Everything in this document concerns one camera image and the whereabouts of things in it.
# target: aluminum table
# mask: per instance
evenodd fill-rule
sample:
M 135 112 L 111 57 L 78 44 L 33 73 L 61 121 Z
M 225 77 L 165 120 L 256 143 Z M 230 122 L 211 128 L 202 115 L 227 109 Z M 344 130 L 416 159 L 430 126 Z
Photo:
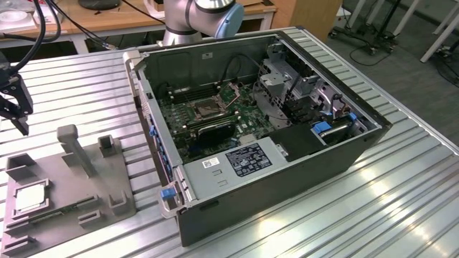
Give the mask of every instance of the aluminum table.
M 155 200 L 161 186 L 133 101 L 123 52 L 38 60 L 22 74 L 35 101 L 31 135 L 0 124 L 7 157 L 62 152 L 55 129 L 77 124 L 82 145 L 122 139 L 138 214 L 34 257 L 456 257 L 459 149 L 305 30 L 288 28 L 322 64 L 394 123 L 340 176 L 190 247 Z M 6 196 L 6 173 L 0 173 Z

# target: black cable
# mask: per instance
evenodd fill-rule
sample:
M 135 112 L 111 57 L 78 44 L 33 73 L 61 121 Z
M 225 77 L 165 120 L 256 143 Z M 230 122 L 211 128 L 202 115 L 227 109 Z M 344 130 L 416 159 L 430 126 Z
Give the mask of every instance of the black cable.
M 55 18 L 57 26 L 58 26 L 55 36 L 53 36 L 51 38 L 43 39 L 45 43 L 51 43 L 51 42 L 54 42 L 61 37 L 62 27 L 61 27 L 61 22 L 59 22 L 59 19 L 58 19 L 58 14 L 55 12 L 55 8 L 53 8 L 51 3 L 50 3 L 51 0 L 45 0 L 45 1 L 46 1 L 47 5 L 50 7 L 51 14 L 53 14 L 53 16 Z M 21 40 L 27 40 L 27 41 L 37 41 L 37 38 L 26 37 L 26 36 L 15 35 L 15 34 L 6 34 L 6 33 L 3 33 L 3 37 L 6 39 L 21 39 Z
M 89 39 L 97 43 L 98 45 L 101 45 L 102 47 L 105 47 L 106 49 L 115 49 L 117 47 L 114 45 L 111 45 L 110 43 L 107 43 L 107 41 L 105 41 L 102 39 L 102 37 L 99 37 L 97 34 L 94 34 L 94 32 L 91 32 L 87 28 L 85 28 L 69 15 L 67 13 L 61 9 L 61 7 L 58 6 L 58 4 L 51 0 L 50 1 L 53 4 L 53 7 L 55 7 L 55 9 L 58 10 L 58 12 L 71 21 L 71 23 L 81 29 L 81 31 L 85 33 L 85 35 L 89 37 Z
M 368 22 L 368 19 L 369 19 L 369 16 L 370 16 L 372 12 L 374 11 L 374 7 L 376 7 L 377 2 L 378 2 L 378 0 L 376 0 L 374 3 L 370 6 L 370 10 L 369 10 L 366 18 L 365 18 L 366 22 Z
M 437 55 L 436 57 L 437 57 L 437 59 L 441 61 L 441 63 L 449 68 L 449 70 L 454 73 L 456 77 L 459 78 L 459 75 L 458 75 L 457 71 L 456 71 L 456 70 L 453 69 L 453 67 L 445 62 L 442 56 Z M 459 85 L 458 85 L 454 81 L 452 81 L 452 80 L 446 77 L 446 75 L 442 73 L 442 71 L 441 71 L 441 69 L 440 69 L 438 62 L 434 62 L 434 63 L 436 63 L 434 65 L 436 65 L 437 72 L 438 72 L 440 76 L 441 76 L 441 77 L 442 77 L 454 87 L 459 88 Z
M 43 11 L 41 8 L 41 3 L 38 2 L 38 0 L 34 0 L 34 4 L 35 4 L 35 8 L 37 8 L 37 12 L 38 12 L 38 16 L 41 18 L 41 34 L 38 36 L 37 42 L 31 48 L 31 50 L 29 51 L 26 57 L 22 59 L 22 61 L 10 69 L 10 74 L 14 75 L 19 72 L 19 70 L 23 69 L 23 67 L 26 66 L 26 64 L 31 61 L 31 59 L 34 58 L 43 39 L 45 39 L 45 35 L 46 35 L 46 21 L 45 21 L 45 15 L 43 15 Z
M 298 85 L 298 82 L 300 82 L 301 78 L 302 78 L 302 74 L 300 73 L 298 76 L 297 76 L 297 78 L 296 78 L 293 87 L 290 87 L 290 89 L 289 89 L 289 91 L 288 91 L 286 98 L 288 98 L 288 97 L 290 96 L 290 94 L 293 93 L 293 91 L 294 91 L 294 89 L 296 89 L 296 87 L 297 87 L 297 85 Z
M 121 42 L 118 43 L 118 48 L 122 46 L 123 39 L 125 39 L 125 34 L 123 34 L 123 36 L 122 36 Z
M 354 54 L 356 51 L 364 49 L 365 47 L 368 47 L 368 45 L 366 45 L 366 46 L 362 46 L 362 47 L 358 47 L 358 48 L 354 49 L 354 50 L 352 51 L 352 53 L 350 53 L 350 58 L 352 58 L 353 61 L 354 61 L 356 63 L 358 63 L 360 65 L 364 65 L 364 66 L 376 66 L 376 65 L 380 64 L 385 59 L 388 59 L 388 58 L 390 57 L 390 55 L 392 55 L 392 53 L 389 53 L 389 54 L 388 54 L 382 59 L 380 59 L 376 63 L 362 63 L 362 62 L 360 62 L 360 61 L 353 57 L 353 54 Z
M 147 14 L 145 11 L 142 11 L 139 8 L 137 8 L 127 0 L 122 0 L 129 6 L 131 6 L 138 12 L 143 13 L 146 16 L 149 16 L 151 19 L 154 19 L 155 21 L 163 23 L 166 25 L 166 22 L 162 21 L 161 19 L 155 18 L 154 16 L 151 16 L 150 14 Z
M 233 60 L 235 60 L 235 58 L 240 58 L 241 56 L 246 57 L 262 69 L 261 64 L 249 55 L 246 55 L 244 53 L 237 53 L 230 57 L 230 60 L 229 60 L 227 65 L 225 67 L 225 71 L 223 71 L 223 75 L 222 75 L 222 78 L 219 81 L 219 85 L 223 84 L 223 81 L 227 78 L 227 73 L 229 73 L 229 69 L 230 69 L 230 65 L 233 63 Z
M 346 15 L 346 10 L 345 8 L 342 7 L 344 9 L 344 15 L 345 15 L 345 20 L 346 20 L 346 25 L 345 25 L 345 30 L 352 30 L 353 28 L 350 27 L 350 19 L 348 18 L 348 15 Z
M 336 93 L 336 94 L 332 96 L 332 100 L 330 100 L 330 112 L 332 112 L 332 115 L 334 115 L 334 113 L 333 113 L 334 102 L 336 102 L 336 101 L 340 101 L 341 103 L 346 104 L 346 102 L 344 101 L 342 97 L 344 97 L 344 95 L 342 95 L 342 94 L 338 94 L 338 93 Z
M 440 67 L 436 66 L 436 68 L 437 68 L 437 72 L 438 72 L 438 74 L 442 76 L 442 78 L 444 78 L 454 87 L 459 88 L 459 85 L 456 84 L 456 83 L 442 74 L 442 72 L 441 72 L 441 70 L 440 70 Z

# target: metal leg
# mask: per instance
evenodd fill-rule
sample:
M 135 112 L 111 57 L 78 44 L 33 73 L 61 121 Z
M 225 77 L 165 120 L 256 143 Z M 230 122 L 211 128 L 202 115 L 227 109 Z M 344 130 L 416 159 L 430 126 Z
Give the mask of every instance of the metal leg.
M 268 12 L 265 14 L 262 25 L 261 25 L 261 31 L 266 31 L 272 29 L 273 17 L 274 17 L 274 12 Z
M 446 24 L 452 21 L 452 19 L 453 19 L 456 13 L 457 13 L 457 11 L 458 11 L 458 9 L 459 9 L 459 2 L 458 2 L 457 5 L 454 6 L 452 12 L 448 14 L 448 16 L 445 17 L 445 19 L 444 19 L 444 21 L 442 21 L 440 27 L 438 27 L 437 30 L 434 31 L 434 34 L 436 34 L 436 35 L 440 34 L 440 32 L 444 30 Z
M 373 24 L 374 23 L 374 20 L 377 18 L 377 15 L 380 13 L 380 10 L 381 10 L 382 5 L 385 4 L 385 2 L 386 2 L 386 0 L 378 0 L 376 8 L 373 9 L 372 15 L 369 17 L 368 24 Z
M 365 7 L 366 1 L 368 1 L 368 0 L 361 0 L 360 3 L 358 3 L 357 9 L 354 10 L 354 13 L 353 13 L 352 19 L 350 19 L 350 23 L 349 23 L 349 26 L 350 26 L 352 28 L 353 28 L 353 26 L 354 26 L 354 23 L 357 22 L 357 19 L 358 19 L 360 14 L 361 14 L 362 7 Z
M 417 10 L 417 7 L 418 7 L 418 4 L 420 4 L 421 1 L 422 0 L 414 0 L 414 3 L 412 4 L 410 9 L 409 9 L 408 13 L 404 16 L 404 19 L 402 19 L 400 25 L 397 26 L 397 28 L 394 30 L 393 34 L 396 36 L 400 36 L 400 34 L 401 34 L 401 32 L 402 32 L 402 30 L 405 28 L 405 25 L 408 25 L 408 22 L 409 22 L 412 16 L 414 15 L 414 12 Z
M 89 54 L 90 52 L 87 42 L 85 41 L 86 39 L 87 38 L 83 34 L 74 34 L 71 36 L 75 49 L 78 50 L 78 54 Z
M 450 23 L 449 27 L 446 28 L 445 32 L 438 37 L 436 43 L 433 44 L 433 46 L 428 50 L 428 52 L 426 52 L 426 54 L 425 54 L 425 56 L 422 58 L 422 62 L 424 63 L 426 63 L 428 60 L 432 58 L 432 56 L 434 55 L 434 53 L 438 50 L 440 46 L 442 45 L 444 41 L 446 40 L 448 36 L 450 36 L 453 30 L 457 28 L 458 24 L 459 24 L 459 14 L 457 15 L 457 17 L 454 18 L 454 20 Z

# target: wooden table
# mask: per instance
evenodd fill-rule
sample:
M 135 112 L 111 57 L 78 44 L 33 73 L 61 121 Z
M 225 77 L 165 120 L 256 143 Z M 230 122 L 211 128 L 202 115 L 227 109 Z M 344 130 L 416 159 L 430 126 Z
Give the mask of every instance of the wooden table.
M 143 0 L 130 0 L 130 3 L 145 12 L 149 12 Z M 101 37 L 166 29 L 162 23 L 145 16 L 126 4 L 122 4 L 119 8 L 113 10 L 102 11 L 99 14 L 97 14 L 97 11 L 81 7 L 78 0 L 63 0 L 59 3 L 59 6 L 67 12 L 69 16 Z M 261 30 L 269 30 L 272 28 L 273 16 L 277 11 L 277 7 L 254 4 L 248 6 L 245 10 L 245 20 L 262 19 Z M 82 33 L 67 19 L 65 19 L 62 27 L 66 33 L 63 33 L 58 41 L 74 42 L 78 53 L 89 53 L 90 51 L 86 43 L 87 35 Z M 49 31 L 55 32 L 55 26 L 50 26 L 49 28 Z M 37 37 L 38 33 L 39 29 L 18 32 L 15 34 Z M 23 40 L 2 40 L 0 48 L 31 44 L 34 43 Z

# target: power supply label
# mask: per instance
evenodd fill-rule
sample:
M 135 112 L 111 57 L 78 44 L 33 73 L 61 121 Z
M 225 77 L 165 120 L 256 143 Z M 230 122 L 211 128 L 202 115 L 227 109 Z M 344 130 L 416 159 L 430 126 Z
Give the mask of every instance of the power supply label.
M 273 165 L 260 144 L 253 144 L 233 152 L 227 158 L 238 176 L 244 177 Z

